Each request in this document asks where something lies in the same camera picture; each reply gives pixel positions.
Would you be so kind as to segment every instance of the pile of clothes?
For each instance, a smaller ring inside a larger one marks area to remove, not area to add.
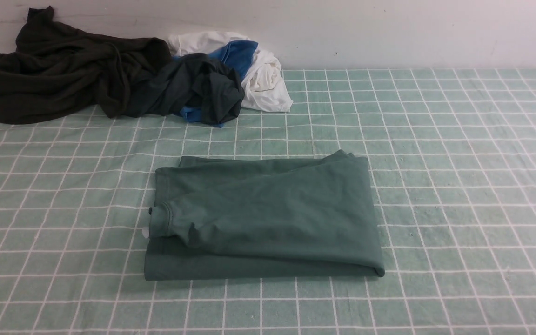
[[[48,121],[98,104],[108,117],[176,114],[220,127],[241,107],[287,112],[279,61],[235,33],[125,39],[29,9],[16,51],[0,53],[0,122]]]

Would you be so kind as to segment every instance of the sleeve cuff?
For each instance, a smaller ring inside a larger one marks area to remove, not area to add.
[[[174,235],[171,230],[171,210],[166,203],[151,207],[149,213],[150,224],[148,226],[148,233],[150,238],[170,237]]]

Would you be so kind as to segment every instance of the blue clothing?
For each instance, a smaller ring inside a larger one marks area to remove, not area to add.
[[[253,40],[234,40],[229,44],[212,51],[208,54],[211,59],[218,59],[225,63],[226,66],[237,71],[241,80],[245,78],[247,71],[254,62],[254,53],[258,48],[258,42]],[[187,122],[200,122],[202,111],[198,107],[187,107],[181,109],[181,116]],[[223,127],[223,123],[214,125],[214,127]]]

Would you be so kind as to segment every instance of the fabric fold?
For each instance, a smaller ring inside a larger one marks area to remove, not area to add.
[[[179,167],[156,175],[147,280],[348,275],[345,268],[384,274],[364,157],[344,151],[300,160],[183,157]],[[278,271],[199,272],[200,262],[241,259],[266,261]],[[167,268],[175,262],[181,266]],[[299,263],[309,264],[306,272],[296,273],[292,264]]]

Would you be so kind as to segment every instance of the crumpled clothing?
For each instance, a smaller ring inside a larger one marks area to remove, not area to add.
[[[249,40],[247,36],[234,32],[201,32],[172,35],[168,45],[176,56],[191,53],[211,53],[234,40]],[[270,51],[258,47],[254,61],[242,82],[245,98],[243,108],[264,112],[289,112],[293,101],[289,96],[285,80],[281,76],[281,63]]]

